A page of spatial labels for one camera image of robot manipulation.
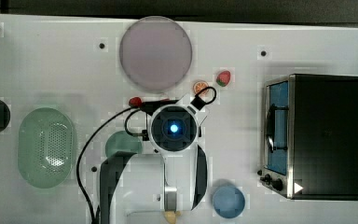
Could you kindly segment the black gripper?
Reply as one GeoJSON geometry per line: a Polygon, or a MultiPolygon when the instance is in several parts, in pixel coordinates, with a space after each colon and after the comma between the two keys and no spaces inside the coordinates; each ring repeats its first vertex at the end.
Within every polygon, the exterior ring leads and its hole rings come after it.
{"type": "Polygon", "coordinates": [[[140,109],[145,112],[147,115],[152,116],[159,108],[165,105],[174,105],[177,103],[177,100],[160,100],[160,101],[149,101],[142,102],[140,109]]]}

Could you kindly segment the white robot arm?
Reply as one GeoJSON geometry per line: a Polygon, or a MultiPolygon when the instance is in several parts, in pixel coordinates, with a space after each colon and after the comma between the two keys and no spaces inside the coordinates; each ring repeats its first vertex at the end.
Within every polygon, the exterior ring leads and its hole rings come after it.
{"type": "Polygon", "coordinates": [[[199,146],[208,111],[184,100],[145,102],[145,136],[156,154],[118,151],[100,170],[99,224],[126,224],[143,212],[191,211],[207,189],[207,161],[199,146]]]}

